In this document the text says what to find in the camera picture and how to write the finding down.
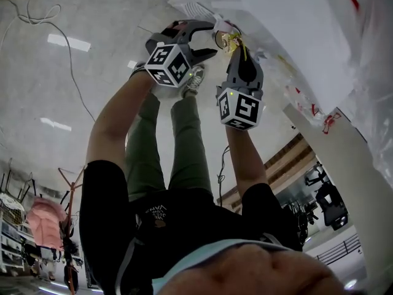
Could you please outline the pink jacket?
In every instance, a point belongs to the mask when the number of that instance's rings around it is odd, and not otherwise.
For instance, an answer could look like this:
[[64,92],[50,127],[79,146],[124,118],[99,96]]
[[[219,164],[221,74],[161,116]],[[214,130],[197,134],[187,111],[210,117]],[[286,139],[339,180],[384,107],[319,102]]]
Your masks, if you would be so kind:
[[36,197],[26,216],[35,244],[63,251],[60,223],[66,218],[67,214],[60,204]]

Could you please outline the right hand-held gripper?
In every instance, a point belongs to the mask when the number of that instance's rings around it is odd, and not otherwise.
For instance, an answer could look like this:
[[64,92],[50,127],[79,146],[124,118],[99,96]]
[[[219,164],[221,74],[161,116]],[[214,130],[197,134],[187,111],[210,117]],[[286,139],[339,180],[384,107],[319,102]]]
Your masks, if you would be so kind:
[[238,47],[231,56],[227,79],[217,87],[216,100],[220,122],[228,127],[247,131],[258,126],[264,103],[263,71],[249,51],[243,64],[242,79],[238,74],[243,49]]

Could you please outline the white storage shelf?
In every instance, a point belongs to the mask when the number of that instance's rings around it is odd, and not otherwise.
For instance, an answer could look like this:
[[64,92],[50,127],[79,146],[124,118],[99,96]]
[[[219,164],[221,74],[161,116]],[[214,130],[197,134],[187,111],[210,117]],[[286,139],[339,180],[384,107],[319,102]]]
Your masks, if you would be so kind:
[[7,269],[24,269],[21,254],[22,237],[14,226],[0,219],[0,272]]

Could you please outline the wooden coat rack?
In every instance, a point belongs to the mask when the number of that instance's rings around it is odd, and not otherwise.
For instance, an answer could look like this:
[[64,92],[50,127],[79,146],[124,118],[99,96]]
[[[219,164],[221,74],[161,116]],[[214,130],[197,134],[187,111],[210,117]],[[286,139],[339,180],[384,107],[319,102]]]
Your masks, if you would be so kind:
[[65,236],[63,237],[63,248],[64,248],[64,258],[66,261],[66,270],[68,272],[67,285],[69,286],[69,290],[71,295],[76,295],[77,288],[75,287],[76,283],[74,283],[72,273],[77,272],[76,268],[72,264],[72,255],[76,252],[76,245],[71,241],[71,219],[72,219],[72,204],[74,200],[75,190],[82,187],[82,183],[79,184],[79,180],[81,179],[84,168],[80,171],[75,181],[69,181],[64,174],[64,171],[61,168],[58,168],[58,172],[61,177],[65,180],[66,184],[69,186],[69,190],[66,191],[65,195],[61,199],[60,204],[64,202],[64,200],[68,197],[69,202],[64,208],[64,211],[67,214],[67,218],[63,224],[63,233]]

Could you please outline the white water dispenser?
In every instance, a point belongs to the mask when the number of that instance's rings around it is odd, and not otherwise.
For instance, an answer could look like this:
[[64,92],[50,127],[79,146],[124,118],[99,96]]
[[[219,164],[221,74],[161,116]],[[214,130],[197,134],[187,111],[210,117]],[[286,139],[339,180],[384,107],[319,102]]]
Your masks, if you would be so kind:
[[352,91],[351,60],[359,45],[351,0],[169,0],[187,16],[232,22],[247,46],[263,52],[263,72],[275,91],[284,89],[277,55],[298,72],[300,90],[323,112],[332,112]]

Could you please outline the person's left forearm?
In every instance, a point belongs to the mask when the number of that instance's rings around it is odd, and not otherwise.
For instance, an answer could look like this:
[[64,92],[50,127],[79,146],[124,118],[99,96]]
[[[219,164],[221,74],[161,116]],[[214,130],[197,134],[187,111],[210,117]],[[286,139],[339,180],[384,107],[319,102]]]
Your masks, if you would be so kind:
[[108,101],[91,130],[86,163],[105,160],[125,166],[126,136],[153,85],[150,75],[139,71]]

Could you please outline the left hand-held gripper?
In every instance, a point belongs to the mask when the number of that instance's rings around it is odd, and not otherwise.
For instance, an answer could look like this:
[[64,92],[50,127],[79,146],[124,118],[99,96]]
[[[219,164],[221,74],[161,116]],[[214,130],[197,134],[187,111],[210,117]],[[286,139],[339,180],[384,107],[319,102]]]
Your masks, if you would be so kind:
[[145,69],[158,85],[182,87],[193,77],[192,67],[214,57],[216,49],[193,50],[189,46],[197,31],[213,30],[215,24],[202,20],[174,22],[146,42],[150,55]]

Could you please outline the person's right forearm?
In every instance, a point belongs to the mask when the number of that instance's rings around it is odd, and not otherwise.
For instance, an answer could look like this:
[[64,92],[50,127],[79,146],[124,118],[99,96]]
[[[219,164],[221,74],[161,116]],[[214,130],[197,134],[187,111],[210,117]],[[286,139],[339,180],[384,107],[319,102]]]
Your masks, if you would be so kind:
[[242,198],[256,184],[268,184],[264,163],[248,131],[225,127],[236,187]]

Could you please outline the person's right grey sneaker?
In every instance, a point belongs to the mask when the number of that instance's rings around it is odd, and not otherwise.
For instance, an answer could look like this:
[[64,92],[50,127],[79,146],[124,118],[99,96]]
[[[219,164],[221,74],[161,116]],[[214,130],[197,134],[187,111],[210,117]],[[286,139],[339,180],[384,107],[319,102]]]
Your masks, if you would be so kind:
[[200,85],[205,77],[204,65],[196,65],[192,69],[192,76],[183,86],[181,97],[196,96],[199,92]]

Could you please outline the person's chin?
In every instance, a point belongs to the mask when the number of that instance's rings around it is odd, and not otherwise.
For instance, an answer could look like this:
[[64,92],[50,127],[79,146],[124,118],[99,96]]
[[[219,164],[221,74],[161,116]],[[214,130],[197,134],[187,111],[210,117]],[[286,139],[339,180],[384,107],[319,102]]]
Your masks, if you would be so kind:
[[158,295],[348,295],[333,272],[298,251],[231,247],[183,270]]

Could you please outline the person's green trousers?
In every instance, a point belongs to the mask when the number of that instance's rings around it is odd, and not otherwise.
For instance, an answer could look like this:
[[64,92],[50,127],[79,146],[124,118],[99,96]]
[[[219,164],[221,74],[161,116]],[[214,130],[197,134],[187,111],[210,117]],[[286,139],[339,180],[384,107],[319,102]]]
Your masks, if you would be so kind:
[[148,94],[128,133],[125,177],[129,201],[166,190],[196,189],[212,195],[196,98],[187,96],[171,108],[174,160],[168,187],[165,187],[156,139],[159,109],[158,98]]

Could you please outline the person's black shirt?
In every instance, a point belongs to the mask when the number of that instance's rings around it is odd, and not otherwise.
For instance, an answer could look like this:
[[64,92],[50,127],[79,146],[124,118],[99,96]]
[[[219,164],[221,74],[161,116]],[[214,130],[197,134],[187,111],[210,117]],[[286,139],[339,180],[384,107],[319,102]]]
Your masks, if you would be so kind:
[[236,214],[204,189],[158,191],[134,202],[125,175],[104,160],[87,165],[80,204],[80,241],[105,295],[153,295],[153,282],[182,258],[221,240],[278,242],[301,251],[296,227],[269,185],[250,187]]

